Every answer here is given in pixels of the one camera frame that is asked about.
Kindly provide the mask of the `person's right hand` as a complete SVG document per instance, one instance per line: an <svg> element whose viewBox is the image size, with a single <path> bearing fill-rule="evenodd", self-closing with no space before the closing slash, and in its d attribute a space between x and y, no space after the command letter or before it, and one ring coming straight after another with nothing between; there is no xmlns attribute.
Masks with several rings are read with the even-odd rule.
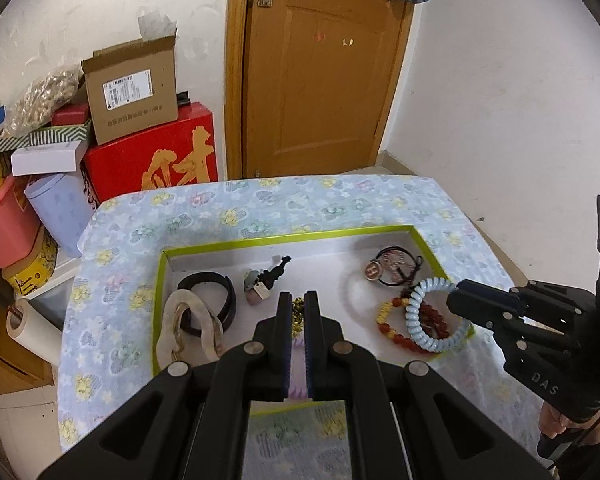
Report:
<svg viewBox="0 0 600 480"><path fill-rule="evenodd" d="M596 445L600 443L600 411L587 422L577 424L568 417L559 413L550 404L543 403L540 418L539 430L542 434L553 439L558 434L563 434L567 429L582 430L588 434L583 438L583 445Z"/></svg>

